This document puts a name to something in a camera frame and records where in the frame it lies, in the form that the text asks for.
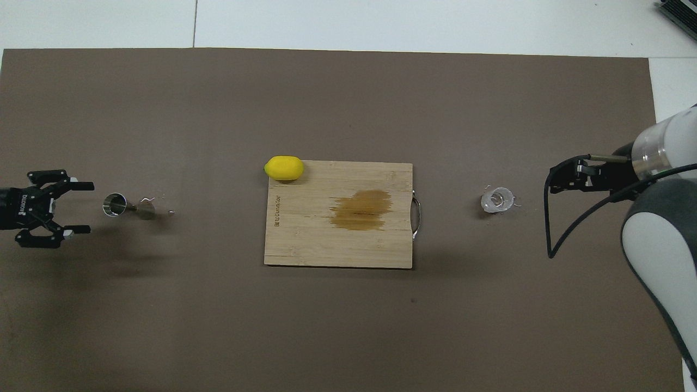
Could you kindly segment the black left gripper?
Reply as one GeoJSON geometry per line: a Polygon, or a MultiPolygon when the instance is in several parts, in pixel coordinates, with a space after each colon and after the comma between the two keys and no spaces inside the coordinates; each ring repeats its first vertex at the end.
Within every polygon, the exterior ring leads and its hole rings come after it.
{"type": "Polygon", "coordinates": [[[70,191],[91,192],[95,185],[77,181],[65,170],[38,170],[27,173],[27,188],[1,189],[1,229],[20,229],[15,242],[23,248],[57,249],[73,234],[89,234],[89,225],[58,225],[53,221],[51,201],[70,191]],[[42,227],[50,233],[33,235],[32,230],[42,227]]]}

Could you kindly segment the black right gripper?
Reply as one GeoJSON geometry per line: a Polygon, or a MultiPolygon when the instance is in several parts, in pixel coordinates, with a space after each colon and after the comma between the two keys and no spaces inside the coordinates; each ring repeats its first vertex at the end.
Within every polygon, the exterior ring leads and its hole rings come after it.
{"type": "Polygon", "coordinates": [[[568,158],[551,167],[548,172],[550,194],[565,191],[616,193],[638,182],[631,161],[588,166],[588,160],[589,158],[568,158]]]}

